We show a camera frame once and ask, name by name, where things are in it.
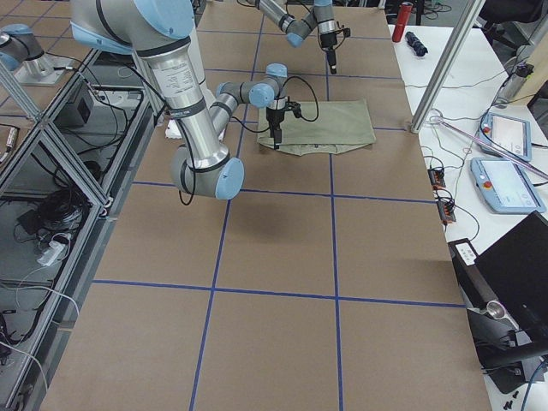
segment cardboard sheet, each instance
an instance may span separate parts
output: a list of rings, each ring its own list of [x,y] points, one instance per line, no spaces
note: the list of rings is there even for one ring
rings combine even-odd
[[[43,410],[489,409],[384,14],[336,16],[355,37],[334,76],[314,38],[294,51],[256,10],[207,4],[206,75],[285,63],[324,100],[366,98],[378,142],[298,158],[232,122],[242,193],[185,208],[158,130]]]

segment wire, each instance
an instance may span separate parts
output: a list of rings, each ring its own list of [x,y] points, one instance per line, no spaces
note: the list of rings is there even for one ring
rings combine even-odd
[[[270,130],[270,126],[265,128],[264,130],[252,130],[250,129],[248,126],[246,126],[244,124],[244,122],[242,120],[240,120],[238,117],[234,117],[232,116],[232,118],[234,118],[237,122],[239,122],[241,124],[242,127],[244,127],[247,131],[250,131],[251,133],[266,133],[268,130]]]
[[[114,58],[114,61],[113,63],[118,63],[118,64],[122,64],[126,69],[129,69],[131,70],[137,77],[140,78],[140,80],[145,83],[145,86],[147,86],[154,94],[156,94],[156,96],[160,99],[160,101],[162,103],[165,104],[165,106],[167,107],[168,106],[168,103],[167,101],[165,100],[164,96],[156,89],[156,87],[154,87],[141,73],[139,73],[139,71],[137,69],[135,69],[134,67],[131,67],[129,64],[126,64],[124,63],[123,61],[121,61],[116,55],[112,54],[112,53],[109,53],[109,55]]]
[[[192,151],[192,146],[190,145],[190,139],[188,138],[187,130],[184,127],[184,124],[182,122],[177,122],[179,125],[179,129],[182,131],[182,136],[184,137],[185,141],[187,142],[188,147],[188,153],[190,154],[190,161],[192,163],[192,191],[190,193],[190,198],[188,201],[185,201],[182,199],[182,192],[179,190],[179,200],[181,201],[181,204],[184,206],[190,206],[192,204],[192,201],[194,200],[194,194],[196,193],[196,164],[194,162],[194,154]]]
[[[308,118],[305,118],[304,116],[301,117],[302,120],[304,120],[305,122],[315,122],[316,120],[318,120],[319,118],[319,104],[318,104],[318,97],[316,97],[316,92],[314,91],[313,87],[310,85],[310,83],[308,81],[306,81],[305,79],[303,79],[302,77],[298,76],[298,75],[292,75],[290,77],[288,77],[284,82],[283,82],[283,85],[282,85],[282,89],[285,87],[286,84],[288,84],[291,80],[300,80],[302,81],[303,83],[305,83],[308,88],[310,89],[310,91],[312,92],[312,95],[314,97],[314,103],[316,104],[316,116],[313,118],[313,119],[308,119]]]
[[[533,375],[529,379],[529,383],[527,384],[527,390],[525,391],[525,396],[523,397],[523,403],[521,404],[521,411],[525,411],[525,405],[527,404],[527,399],[529,398],[529,391],[531,390],[531,386],[533,385],[534,378],[537,376],[539,371],[548,364],[548,360],[542,361],[539,366],[534,370]]]
[[[51,289],[51,288],[49,288],[49,287],[44,287],[44,286],[42,286],[42,285],[33,285],[33,286],[31,286],[31,287],[21,287],[21,288],[19,288],[19,289],[17,289],[17,290],[20,290],[20,289],[44,289],[44,290],[46,290],[46,291],[49,291],[49,292],[52,293],[52,294],[59,295],[59,296],[62,297],[62,298],[66,298],[67,300],[69,300],[70,302],[73,303],[74,309],[76,310],[76,315],[77,315],[77,316],[80,316],[80,309],[79,309],[79,307],[78,307],[78,303],[76,302],[76,300],[75,300],[74,298],[72,298],[72,297],[70,297],[70,296],[68,296],[68,295],[66,295],[66,294],[63,294],[63,293],[61,293],[61,292],[59,292],[59,291],[56,291],[56,290],[54,290],[54,289]]]
[[[42,374],[42,378],[44,379],[45,392],[47,393],[50,386],[48,385],[48,379],[45,376],[44,368],[42,368],[42,364],[40,364],[40,361],[38,361],[34,355],[29,354],[26,351],[20,350],[20,349],[14,347],[12,345],[9,345],[9,344],[3,342],[2,340],[0,340],[0,345],[3,345],[4,347],[9,348],[9,349],[13,349],[14,351],[17,351],[18,353],[21,353],[23,355],[26,355],[27,357],[29,357],[31,360],[33,360],[36,363],[36,365],[38,366],[38,368],[40,370],[40,374]]]
[[[436,130],[435,127],[432,127],[432,132],[436,135],[436,140],[438,140],[438,145],[439,145],[439,148],[441,148],[443,151],[445,152],[448,152],[449,154],[457,157],[459,160],[461,160],[461,165],[458,166],[458,167],[455,167],[455,166],[447,166],[445,168],[452,168],[452,169],[461,169],[462,167],[464,167],[464,158],[462,158],[461,156],[459,156],[458,154],[452,152],[451,150],[448,150],[447,148],[445,148],[443,145],[442,145],[442,141],[441,139],[439,138],[439,134],[438,134],[438,131]]]
[[[488,79],[484,79],[484,80],[481,80],[481,81],[478,81],[476,83],[473,83],[473,84],[465,84],[463,86],[442,86],[442,88],[446,88],[446,89],[458,89],[458,88],[470,88],[470,87],[476,87],[477,85],[481,84],[481,83],[485,83],[487,81],[490,81],[490,80],[493,80],[495,78],[497,78],[499,75],[501,75],[502,73],[506,73],[506,70],[503,70],[499,73],[496,73],[495,75],[493,75],[492,77],[489,77]],[[413,88],[427,88],[428,85],[425,85],[425,86],[416,86],[415,84],[408,84],[406,85],[405,87],[413,87]]]
[[[69,186],[69,184],[67,182],[64,182],[63,180],[61,180],[59,178],[59,176],[49,170],[47,167],[45,167],[41,162],[40,160],[38,159],[38,157],[36,157],[36,155],[34,153],[31,154],[31,157],[33,158],[33,160],[36,162],[36,164],[43,170],[45,171],[47,174],[49,174],[50,176],[53,177],[53,182],[55,183],[56,186],[60,187],[60,188],[67,188]]]
[[[83,61],[79,60],[78,58],[76,57],[70,57],[70,56],[64,56],[62,54],[55,54],[55,53],[51,53],[51,52],[47,52],[46,54],[50,55],[50,56],[54,56],[54,57],[62,57],[62,58],[68,58],[68,59],[72,59],[72,60],[75,60],[76,62],[80,63],[83,67],[84,67],[84,70],[87,70],[89,72],[89,74],[91,75],[91,77],[95,80],[95,82],[99,85],[99,87],[102,87],[101,85],[101,82],[98,80],[97,76],[92,72],[92,70],[89,68],[89,66],[84,63]],[[110,107],[110,111],[112,112],[112,115],[114,117],[114,121],[116,123],[116,131],[114,133],[114,135],[118,135],[118,132],[119,132],[119,124],[118,124],[118,117],[116,117],[116,113],[114,112],[114,109],[116,110],[121,110],[123,112],[123,115],[124,115],[124,118],[125,118],[125,121],[126,121],[126,127],[128,127],[128,116],[126,115],[126,111],[124,109],[121,109],[120,107],[115,107],[115,105],[112,105],[110,103],[110,100],[109,100],[109,96],[108,94],[104,94],[104,97],[106,98],[106,103],[102,100],[100,100],[98,98],[98,96],[96,95],[96,93],[94,92],[95,90],[93,89],[93,87],[91,86],[91,84],[89,84],[89,81],[87,80],[87,78],[79,71],[79,70],[76,70],[74,68],[72,68],[74,71],[76,71],[76,74],[79,74],[81,79],[86,83],[86,85],[88,87],[90,87],[90,92],[92,93],[93,95],[93,98],[98,102],[98,103],[101,103],[103,105],[106,105],[107,107]]]
[[[4,122],[0,122],[0,126],[4,126],[4,127],[13,127],[13,128],[16,128],[17,131],[21,131],[21,128],[20,128],[20,127],[17,127],[17,126],[15,126],[15,125],[13,125],[13,124],[6,124],[6,123],[4,123]]]
[[[480,233],[480,222],[478,221],[478,219],[477,219],[470,211],[468,211],[468,210],[466,210],[466,209],[460,207],[460,206],[457,205],[457,204],[455,204],[455,208],[458,208],[459,210],[466,212],[466,213],[467,213],[471,218],[473,218],[474,221],[476,222],[476,225],[478,226],[478,228],[476,229],[476,232],[475,232],[475,234],[474,234],[474,237],[472,237],[472,238],[470,239],[470,241],[474,241],[474,240],[477,238],[478,234]]]

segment blue tape line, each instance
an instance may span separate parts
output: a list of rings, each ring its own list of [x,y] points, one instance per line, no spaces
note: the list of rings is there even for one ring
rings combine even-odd
[[[331,238],[333,244],[333,280],[335,284],[335,324],[337,329],[337,374],[339,388],[339,411],[344,411],[343,358],[341,355],[341,308],[339,305],[339,273],[337,258],[337,215],[335,213],[335,178],[333,176],[333,155],[329,155],[331,189]]]
[[[333,196],[337,199],[398,201],[403,203],[436,204],[435,200],[392,199],[389,197],[372,197],[368,195],[347,195],[347,194],[334,194]]]
[[[5,17],[12,17],[12,13],[14,12],[15,9],[17,9],[19,6],[21,6],[21,4],[23,3],[24,0],[20,0],[17,5],[15,7],[13,7],[8,13],[6,13],[5,15],[2,16],[2,18],[0,18],[0,20],[3,20]]]
[[[185,284],[168,284],[168,283],[149,283],[140,281],[122,281],[122,280],[93,280],[96,284],[112,284],[112,285],[132,285],[135,287],[151,287],[156,289],[191,289],[193,291],[211,291],[211,287],[203,287],[199,285]]]
[[[309,197],[326,197],[330,198],[330,194],[320,194],[320,193],[300,193],[296,191],[271,191],[271,190],[258,190],[254,188],[243,188],[241,190],[244,193],[257,193],[257,194],[284,194],[284,195],[304,195]]]
[[[455,304],[451,302],[430,302],[430,301],[406,301],[406,300],[388,300],[384,298],[361,298],[361,297],[339,297],[341,301],[373,302],[377,304],[391,304],[402,306],[419,307],[442,307],[442,308],[466,308],[464,304]]]
[[[196,372],[194,374],[194,385],[192,388],[192,395],[190,397],[189,411],[194,411],[194,404],[196,401],[196,393],[198,391],[198,382],[200,381],[200,371],[202,367],[202,360],[204,358],[204,350],[206,348],[207,332],[209,330],[209,321],[211,318],[211,308],[213,307],[213,297],[215,296],[215,286],[217,285],[217,276],[219,273],[219,267],[221,265],[221,256],[223,254],[224,237],[226,236],[226,228],[229,221],[230,205],[232,201],[229,200],[226,205],[226,212],[224,213],[223,230],[221,231],[221,239],[219,241],[219,249],[217,251],[217,261],[215,263],[215,271],[213,273],[213,281],[211,283],[211,291],[209,294],[209,301],[207,302],[207,313],[205,314],[204,331],[202,332],[202,339],[200,343],[200,353],[198,355],[198,363],[196,364]]]
[[[53,8],[55,7],[55,5],[56,5],[55,2],[51,2],[51,6],[48,7],[48,9],[38,17],[38,19],[31,25],[31,27],[34,27],[34,25],[35,25],[36,23],[38,23],[39,21],[42,21],[42,19],[44,18],[44,16],[45,16],[47,13],[49,13],[50,10],[53,9]]]
[[[271,295],[275,297],[294,297],[294,298],[308,298],[313,300],[335,300],[332,295],[322,294],[307,294],[307,293],[289,293],[283,291],[264,291],[260,289],[227,289],[217,288],[217,292],[232,293],[232,294],[250,294],[250,295]]]
[[[98,284],[112,284],[130,287],[150,287],[155,289],[188,289],[191,291],[215,291],[218,293],[227,294],[246,294],[246,295],[271,295],[276,297],[294,297],[314,300],[335,300],[339,301],[352,301],[352,302],[371,302],[376,304],[389,304],[389,305],[403,305],[403,306],[419,306],[419,307],[443,307],[443,308],[466,308],[463,304],[455,304],[450,302],[434,302],[434,301],[408,301],[408,300],[391,300],[380,298],[366,298],[366,297],[352,297],[339,295],[322,295],[322,294],[310,294],[310,293],[290,293],[284,291],[268,291],[262,289],[231,289],[231,288],[212,288],[200,285],[187,285],[187,284],[169,284],[169,283],[150,283],[141,281],[124,281],[124,280],[109,280],[109,279],[95,279],[93,283]]]
[[[48,48],[48,51],[51,51],[51,49],[53,49],[53,48],[57,45],[57,43],[59,43],[59,40],[61,40],[61,39],[63,38],[63,36],[67,33],[68,30],[70,30],[70,26],[68,26],[67,28],[65,28],[65,31],[62,32],[62,33],[61,33],[61,36],[58,37],[57,40],[55,40],[55,41],[53,42],[53,44]]]

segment black cable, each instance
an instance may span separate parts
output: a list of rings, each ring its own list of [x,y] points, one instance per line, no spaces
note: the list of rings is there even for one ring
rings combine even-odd
[[[316,92],[314,91],[310,83],[298,75],[292,75],[283,82],[282,88],[284,88],[286,84],[288,84],[291,80],[294,80],[294,79],[300,80],[308,86],[308,88],[310,89],[314,97],[314,103],[316,104],[316,116],[313,119],[308,119],[308,118],[305,118],[304,116],[301,116],[301,119],[304,120],[305,122],[315,122],[316,120],[318,120],[318,117],[319,117],[319,104],[318,104],[318,97],[316,97]]]
[[[54,171],[51,171],[47,167],[45,167],[34,153],[31,154],[31,157],[43,171],[45,171],[47,174],[53,177],[53,182],[55,183],[56,186],[60,188],[67,188],[69,186],[69,184],[61,180]]]
[[[310,9],[308,8],[308,6],[307,6],[306,4],[304,4],[301,0],[296,0],[296,2],[297,2],[298,4],[300,4],[302,7],[304,7],[304,8],[307,10],[308,13],[311,12]]]
[[[480,233],[480,222],[478,221],[478,219],[477,219],[470,211],[468,211],[468,210],[466,210],[466,209],[460,207],[460,206],[457,205],[457,204],[455,204],[455,207],[458,208],[458,209],[461,210],[461,211],[466,212],[466,213],[467,213],[471,218],[473,218],[474,221],[476,222],[478,228],[476,229],[476,232],[475,232],[475,234],[474,234],[474,237],[472,237],[472,238],[470,239],[470,241],[474,241],[474,240],[476,239],[476,237],[478,236],[478,234]]]
[[[251,133],[266,133],[268,130],[270,130],[270,126],[265,128],[264,130],[252,130],[250,129],[248,126],[246,126],[242,120],[240,120],[238,117],[234,117],[232,116],[232,118],[234,118],[237,122],[239,122],[241,124],[242,127],[244,127],[247,131],[250,131]]]
[[[529,391],[531,390],[531,386],[533,385],[534,378],[537,376],[539,371],[544,367],[548,365],[548,360],[542,361],[539,366],[534,370],[533,375],[529,379],[529,382],[527,383],[527,389],[525,391],[525,396],[523,397],[523,403],[521,404],[521,411],[525,411],[525,405],[527,404],[527,399],[529,398]]]
[[[89,141],[87,141],[86,139],[84,139],[81,135],[79,135],[78,133],[76,133],[74,130],[71,130],[70,128],[59,128],[59,131],[63,132],[63,133],[69,133],[71,135],[73,135],[74,137],[76,137],[78,140],[80,140],[81,142],[83,142],[84,144],[87,144],[88,146],[91,146],[95,149],[99,149],[99,148],[102,148],[103,146],[97,146],[93,143],[90,143]]]
[[[166,108],[168,107],[168,103],[167,103],[167,101],[165,101],[164,96],[156,89],[156,87],[154,87],[150,82],[148,82],[148,80],[141,73],[139,73],[139,71],[136,68],[130,66],[129,64],[126,64],[126,63],[122,62],[118,57],[116,57],[116,55],[114,55],[112,53],[110,53],[109,55],[114,58],[113,63],[121,64],[124,67],[126,67],[127,69],[131,70],[137,77],[140,78],[140,80],[143,83],[145,83],[145,86],[147,86],[151,90],[151,92],[156,94],[156,96],[160,99],[160,101],[162,101],[162,103],[164,103]]]
[[[81,61],[80,59],[76,58],[76,57],[70,57],[70,56],[64,56],[62,54],[55,54],[55,53],[51,53],[51,52],[47,52],[46,54],[50,55],[50,56],[54,56],[54,57],[61,57],[61,58],[68,58],[68,59],[72,59],[72,60],[75,60],[76,62],[80,63],[83,67],[84,67],[84,70],[87,70],[89,72],[89,74],[93,77],[93,79],[95,80],[95,82],[98,84],[99,87],[102,87],[101,85],[101,82],[98,80],[97,76],[93,73],[93,71],[89,68],[89,66],[84,63],[83,61]],[[87,83],[88,86],[91,86],[89,85],[86,77],[83,75],[83,74],[80,74],[81,75],[81,78]],[[118,124],[118,117],[116,117],[116,113],[114,112],[114,109],[116,110],[122,110],[123,111],[123,114],[124,114],[124,118],[126,120],[126,127],[128,126],[128,117],[125,113],[125,110],[124,109],[121,109],[120,107],[115,107],[115,105],[112,105],[110,103],[110,100],[109,100],[109,96],[107,96],[106,94],[104,95],[105,98],[106,98],[106,101],[107,103],[105,103],[104,101],[101,101],[96,95],[94,92],[92,92],[92,96],[93,98],[98,102],[98,103],[101,103],[103,105],[106,105],[107,107],[110,107],[110,111],[112,112],[112,115],[114,117],[114,122],[116,124],[116,131],[115,131],[115,135],[118,135],[118,132],[119,132],[119,124]]]
[[[182,199],[182,192],[181,190],[179,190],[179,200],[184,206],[190,206],[190,204],[194,200],[194,194],[196,193],[196,164],[194,162],[194,154],[192,152],[192,146],[190,146],[190,139],[188,138],[187,130],[184,128],[184,125],[182,123],[180,124],[179,129],[182,131],[183,137],[187,142],[188,153],[190,154],[190,161],[192,163],[192,191],[190,193],[190,198],[188,199],[188,201],[184,201]]]

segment metal pole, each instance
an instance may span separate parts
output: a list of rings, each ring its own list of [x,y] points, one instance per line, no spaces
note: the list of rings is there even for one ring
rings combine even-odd
[[[15,102],[27,113],[29,119],[37,122],[40,118],[40,109],[34,101],[28,97],[27,92],[21,87],[17,79],[0,62],[0,83],[5,87]]]
[[[468,32],[478,18],[484,3],[485,0],[468,0],[466,8],[462,12],[460,20],[456,23],[456,27],[453,29],[444,52],[439,59],[438,66],[434,69],[434,73],[422,96],[419,107],[417,107],[417,111],[414,114],[413,121],[409,128],[411,133],[419,133],[426,116],[428,116],[428,113],[432,109],[434,100],[438,96],[439,91],[447,78],[447,74],[449,74],[451,66],[458,56],[458,53],[468,36]]]

